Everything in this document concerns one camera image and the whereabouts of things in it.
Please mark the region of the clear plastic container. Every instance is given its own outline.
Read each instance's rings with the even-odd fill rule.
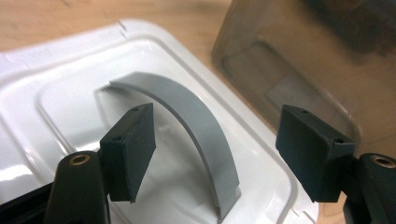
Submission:
[[[234,0],[215,66],[275,130],[283,104],[396,157],[396,4]]]

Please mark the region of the wooden surface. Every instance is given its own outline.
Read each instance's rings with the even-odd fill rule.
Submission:
[[[152,21],[233,87],[213,67],[210,52],[231,0],[0,0],[0,51],[99,28],[120,19]],[[340,203],[321,204],[318,223],[345,223]]]

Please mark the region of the curved gray strip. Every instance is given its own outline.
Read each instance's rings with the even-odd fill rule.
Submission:
[[[165,106],[184,126],[198,148],[210,178],[215,204],[222,220],[236,203],[238,174],[227,139],[206,105],[173,80],[133,73],[110,81],[112,87],[140,91]]]

